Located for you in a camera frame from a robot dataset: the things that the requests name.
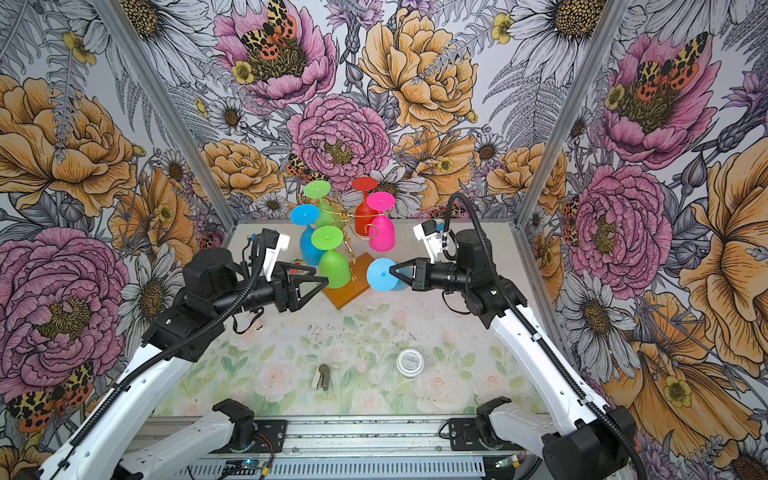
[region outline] metal tin lid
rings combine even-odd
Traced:
[[[424,356],[414,349],[407,349],[397,356],[397,370],[403,376],[412,378],[424,369]]]

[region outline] wall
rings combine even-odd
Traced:
[[[124,5],[168,90],[196,105],[185,116],[215,129],[205,159],[232,207],[271,219],[307,202],[317,179],[336,208],[356,207],[351,183],[365,175],[395,195],[392,217],[442,216],[458,191],[485,217],[513,217],[604,5],[561,10],[569,30],[552,37],[554,2],[286,0],[292,26],[261,48],[266,2],[191,3],[200,37],[173,48],[159,40],[173,27],[150,31],[149,11]],[[546,53],[531,52],[542,42]]]
[[[764,478],[768,2],[628,15],[563,145],[562,203],[526,228],[577,367],[634,415],[649,476]]]
[[[0,3],[0,58],[8,478],[77,428],[170,305],[181,266],[224,232],[89,4]]]

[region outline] pink peony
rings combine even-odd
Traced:
[[[331,34],[323,36],[306,8],[301,13],[286,0],[288,15],[296,20],[296,38],[287,41],[277,59],[262,60],[259,52],[251,53],[241,38],[267,23],[267,8],[257,14],[250,7],[245,16],[232,12],[232,17],[218,15],[214,19],[216,48],[223,52],[219,63],[233,70],[233,85],[245,88],[255,111],[281,109],[288,104],[308,101],[325,93],[336,80],[336,45]]]
[[[379,114],[337,94],[315,98],[287,127],[293,154],[309,169],[328,175],[339,191],[389,162],[389,136]]]
[[[650,100],[642,101],[637,96],[641,86],[637,66],[646,61],[664,65],[684,45],[673,46],[671,37],[664,43],[646,34],[638,37],[611,76],[602,117],[590,129],[592,140],[617,152],[622,160],[643,162],[651,170],[671,164],[704,133],[717,111],[707,108],[712,98],[709,89],[720,69],[720,62],[709,65],[712,35],[704,45],[699,70],[688,85],[681,90],[659,87]]]
[[[6,402],[60,385],[93,362],[109,370],[128,270],[118,253],[80,230],[49,228],[0,246],[0,394]]]
[[[599,277],[618,299],[641,293],[669,256],[672,226],[663,212],[656,177],[638,165],[599,167],[579,197],[574,270]]]

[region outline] table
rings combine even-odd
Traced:
[[[358,239],[353,239],[353,248],[396,262],[423,257],[413,225],[396,223],[398,245],[388,253],[371,251]],[[458,222],[452,226],[462,230]],[[263,227],[291,235],[280,260],[300,260],[303,227],[247,223],[237,228],[230,245],[236,261],[247,236]],[[495,248],[499,273],[531,299],[509,226],[487,223],[484,229]],[[465,310],[459,294],[447,299],[454,309]],[[246,315],[240,314],[237,321],[238,328],[244,328]],[[155,415],[204,415],[228,397],[256,416],[474,414],[477,405],[497,396],[507,396],[532,412],[544,411],[514,356],[479,319],[451,312],[439,291],[370,289],[341,310],[318,294],[299,312],[278,313],[267,307],[243,335],[234,333],[231,319],[226,325],[227,331],[165,396]],[[413,379],[396,368],[396,357],[406,348],[425,357],[424,372]],[[330,367],[328,391],[310,385],[323,363]]]

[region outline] plastic wine glass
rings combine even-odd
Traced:
[[[307,198],[317,200],[320,210],[320,216],[315,220],[315,227],[320,228],[326,225],[330,225],[336,222],[336,216],[331,212],[335,212],[333,207],[328,202],[323,200],[327,194],[331,191],[331,184],[325,180],[315,180],[310,182],[304,187],[304,195]]]
[[[367,203],[382,214],[395,206],[395,198],[386,192],[376,192],[368,196]],[[369,240],[369,245],[377,252],[389,252],[395,246],[395,225],[386,215],[378,215],[371,225],[373,228],[369,228],[369,232],[374,237]]]
[[[358,178],[352,182],[352,188],[362,192],[362,203],[355,210],[355,232],[361,237],[368,236],[368,226],[376,218],[376,210],[368,205],[368,192],[379,186],[371,177]]]
[[[395,262],[391,261],[389,258],[378,258],[368,265],[366,280],[368,280],[368,284],[371,288],[377,292],[399,292],[400,290],[408,288],[407,283],[401,281],[389,272],[389,268],[394,264]]]
[[[328,277],[328,288],[341,288],[352,279],[352,270],[346,257],[334,250],[344,241],[344,232],[331,225],[315,230],[312,245],[326,250],[320,258],[320,274]]]
[[[299,205],[290,213],[291,222],[295,225],[306,225],[306,229],[301,234],[299,248],[301,249],[301,256],[304,259],[304,263],[310,266],[320,265],[320,259],[325,253],[325,250],[321,250],[312,245],[312,234],[315,233],[315,229],[312,228],[312,225],[310,224],[315,223],[319,216],[320,209],[314,205]]]

